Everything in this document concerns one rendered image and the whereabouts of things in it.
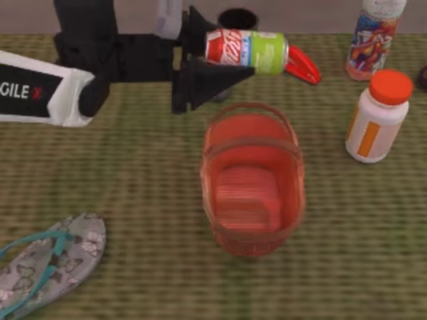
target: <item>gray sandal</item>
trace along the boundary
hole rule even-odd
[[[30,245],[0,270],[0,320],[18,320],[84,282],[103,255],[105,225],[93,214],[70,217],[0,249],[0,259],[22,243]]]

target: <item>bottle cap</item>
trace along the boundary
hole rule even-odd
[[[385,69],[375,72],[371,77],[369,92],[379,103],[401,105],[409,100],[414,85],[402,72]]]

